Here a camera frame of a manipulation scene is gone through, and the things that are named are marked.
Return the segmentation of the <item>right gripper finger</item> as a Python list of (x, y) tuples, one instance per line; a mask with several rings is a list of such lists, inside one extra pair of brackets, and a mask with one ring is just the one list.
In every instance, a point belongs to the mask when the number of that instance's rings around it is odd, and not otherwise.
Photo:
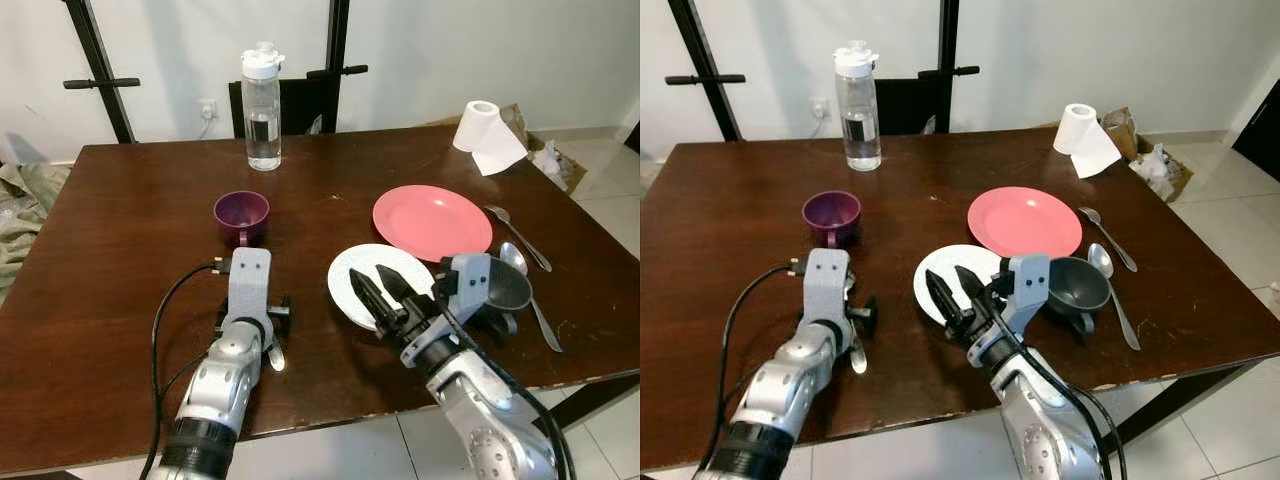
[(925, 271), (925, 288), (933, 305), (943, 317), (943, 326), (948, 330), (961, 329), (969, 320), (964, 308), (954, 300), (954, 292), (948, 283), (932, 270)]
[(394, 326), (397, 310), (383, 298), (380, 287), (369, 275), (349, 269), (349, 283), (361, 305), (371, 314), (376, 330)]
[(960, 265), (955, 266), (955, 273), (960, 280), (961, 288), (970, 298), (972, 308), (975, 312), (1001, 311), (1002, 301), (998, 298), (997, 291), (991, 284), (984, 284), (974, 271)]
[(398, 271), (380, 264), (376, 271), (387, 292), (407, 314), (426, 312), (420, 302), (421, 294)]

